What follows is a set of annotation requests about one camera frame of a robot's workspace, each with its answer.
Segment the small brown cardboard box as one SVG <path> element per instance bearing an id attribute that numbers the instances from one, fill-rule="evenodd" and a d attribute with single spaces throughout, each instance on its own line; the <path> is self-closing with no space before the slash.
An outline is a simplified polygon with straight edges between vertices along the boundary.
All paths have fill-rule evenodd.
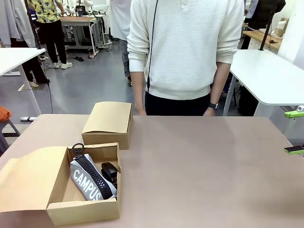
<path id="1" fill-rule="evenodd" d="M 119 143 L 121 150 L 128 150 L 132 120 L 131 103 L 96 103 L 82 130 L 83 142 L 85 145 Z"/>

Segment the black stapler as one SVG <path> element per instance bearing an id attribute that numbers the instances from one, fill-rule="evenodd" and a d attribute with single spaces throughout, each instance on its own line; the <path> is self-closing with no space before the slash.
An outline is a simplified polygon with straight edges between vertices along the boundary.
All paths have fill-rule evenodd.
<path id="1" fill-rule="evenodd" d="M 115 188 L 117 188 L 118 170 L 116 169 L 116 167 L 109 162 L 102 163 L 101 167 L 102 176 L 109 182 L 111 182 Z"/>

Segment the grey CAMPUS pencil pouch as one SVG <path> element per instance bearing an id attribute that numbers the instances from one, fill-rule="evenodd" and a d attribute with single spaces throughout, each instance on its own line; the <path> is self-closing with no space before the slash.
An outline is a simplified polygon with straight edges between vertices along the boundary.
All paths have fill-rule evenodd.
<path id="1" fill-rule="evenodd" d="M 98 169 L 85 146 L 76 143 L 72 147 L 74 157 L 70 162 L 70 176 L 86 200 L 108 200 L 117 198 L 117 186 Z"/>

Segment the person's right forearm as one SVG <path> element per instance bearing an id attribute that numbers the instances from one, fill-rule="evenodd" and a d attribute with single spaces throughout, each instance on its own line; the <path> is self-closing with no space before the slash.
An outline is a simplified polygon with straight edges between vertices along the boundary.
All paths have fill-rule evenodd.
<path id="1" fill-rule="evenodd" d="M 144 73 L 131 72 L 131 80 L 133 85 L 134 104 L 137 110 L 143 109 L 143 85 Z"/>

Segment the person's left forearm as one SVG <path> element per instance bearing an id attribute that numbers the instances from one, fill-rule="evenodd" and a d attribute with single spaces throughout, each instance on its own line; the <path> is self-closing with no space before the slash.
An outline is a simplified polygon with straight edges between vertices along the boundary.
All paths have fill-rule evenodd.
<path id="1" fill-rule="evenodd" d="M 231 64 L 217 62 L 217 70 L 214 75 L 214 80 L 212 83 L 211 91 L 210 91 L 210 102 L 212 104 L 217 104 L 220 96 L 222 94 L 223 88 L 227 81 Z"/>

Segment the large brown cardboard box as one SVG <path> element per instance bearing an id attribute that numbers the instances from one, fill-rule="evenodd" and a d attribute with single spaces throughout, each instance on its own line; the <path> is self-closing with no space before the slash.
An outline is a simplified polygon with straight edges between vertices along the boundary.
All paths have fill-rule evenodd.
<path id="1" fill-rule="evenodd" d="M 118 143 L 85 145 L 98 169 L 109 162 L 121 169 Z M 117 198 L 85 199 L 70 176 L 72 147 L 41 148 L 11 159 L 0 171 L 0 213 L 43 211 L 55 226 L 75 225 L 120 217 Z"/>

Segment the wooden bench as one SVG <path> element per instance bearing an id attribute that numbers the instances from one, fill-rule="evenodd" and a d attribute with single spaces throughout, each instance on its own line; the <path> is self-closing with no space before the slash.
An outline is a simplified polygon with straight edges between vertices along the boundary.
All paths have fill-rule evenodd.
<path id="1" fill-rule="evenodd" d="M 265 34 L 262 33 L 261 31 L 257 31 L 257 30 L 255 30 L 255 31 L 246 30 L 246 31 L 243 31 L 243 35 L 248 36 L 255 41 L 258 41 L 260 43 L 260 45 L 258 47 L 260 47 Z M 283 40 L 283 38 L 279 38 L 274 34 L 268 34 L 266 37 L 265 44 L 264 44 L 264 49 L 268 48 L 269 50 L 279 51 L 282 40 Z"/>

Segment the person in dark top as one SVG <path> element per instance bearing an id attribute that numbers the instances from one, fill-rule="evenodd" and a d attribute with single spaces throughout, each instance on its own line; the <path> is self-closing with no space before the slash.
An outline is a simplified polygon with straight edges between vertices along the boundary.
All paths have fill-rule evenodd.
<path id="1" fill-rule="evenodd" d="M 280 12 L 285 5 L 285 0 L 252 0 L 247 14 L 248 27 L 255 30 L 265 29 L 271 15 Z"/>

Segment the black trousers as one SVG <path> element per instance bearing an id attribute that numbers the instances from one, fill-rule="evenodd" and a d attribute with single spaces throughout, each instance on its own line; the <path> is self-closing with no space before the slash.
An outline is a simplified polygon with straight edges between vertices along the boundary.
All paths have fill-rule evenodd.
<path id="1" fill-rule="evenodd" d="M 210 94 L 192 100 L 171 100 L 145 92 L 145 111 L 152 116 L 203 116 Z"/>

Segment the white knit sweater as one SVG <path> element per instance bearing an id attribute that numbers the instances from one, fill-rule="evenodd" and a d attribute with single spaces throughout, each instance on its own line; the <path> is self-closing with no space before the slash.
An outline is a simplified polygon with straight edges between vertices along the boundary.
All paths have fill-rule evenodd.
<path id="1" fill-rule="evenodd" d="M 132 0 L 131 72 L 144 72 L 154 96 L 192 100 L 210 92 L 217 62 L 231 64 L 243 0 Z"/>

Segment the person in white shirt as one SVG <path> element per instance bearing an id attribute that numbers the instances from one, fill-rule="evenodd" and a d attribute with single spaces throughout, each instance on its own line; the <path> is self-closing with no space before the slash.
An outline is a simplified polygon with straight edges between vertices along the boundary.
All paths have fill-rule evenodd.
<path id="1" fill-rule="evenodd" d="M 127 50 L 127 36 L 130 33 L 130 7 L 132 0 L 111 0 L 111 18 L 110 28 L 111 35 L 119 39 L 122 61 L 124 67 L 124 75 L 128 82 L 131 83 L 131 74 L 129 69 L 129 52 Z"/>

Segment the person in yellow shirt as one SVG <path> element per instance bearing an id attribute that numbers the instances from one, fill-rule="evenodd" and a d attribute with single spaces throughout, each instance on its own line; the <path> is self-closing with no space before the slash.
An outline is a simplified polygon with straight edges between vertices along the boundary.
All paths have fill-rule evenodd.
<path id="1" fill-rule="evenodd" d="M 67 61 L 64 32 L 60 16 L 65 14 L 59 0 L 27 0 L 30 9 L 35 11 L 45 37 L 47 52 L 54 68 L 68 69 L 73 66 Z"/>

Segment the white side table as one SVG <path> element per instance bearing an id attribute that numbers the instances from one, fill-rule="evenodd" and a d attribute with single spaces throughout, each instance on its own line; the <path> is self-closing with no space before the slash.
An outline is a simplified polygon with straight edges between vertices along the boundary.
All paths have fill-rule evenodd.
<path id="1" fill-rule="evenodd" d="M 32 88 L 27 80 L 22 64 L 31 60 L 34 57 L 44 53 L 44 48 L 0 48 L 0 77 L 5 75 L 7 72 L 17 68 L 25 85 L 25 91 L 29 94 L 29 100 L 32 102 L 36 116 L 41 115 L 41 110 L 32 91 Z"/>

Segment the orange cloth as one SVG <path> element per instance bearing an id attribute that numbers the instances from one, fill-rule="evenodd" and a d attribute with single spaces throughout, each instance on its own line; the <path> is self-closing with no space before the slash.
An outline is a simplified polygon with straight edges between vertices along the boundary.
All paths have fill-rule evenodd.
<path id="1" fill-rule="evenodd" d="M 0 122 L 9 120 L 11 117 L 11 111 L 3 106 L 0 106 Z"/>

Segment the hanging grey coats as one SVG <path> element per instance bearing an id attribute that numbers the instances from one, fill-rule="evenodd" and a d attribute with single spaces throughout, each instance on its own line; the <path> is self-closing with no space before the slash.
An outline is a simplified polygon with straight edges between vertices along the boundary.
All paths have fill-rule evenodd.
<path id="1" fill-rule="evenodd" d="M 24 0 L 0 0 L 0 41 L 10 47 L 12 39 L 36 46 Z"/>

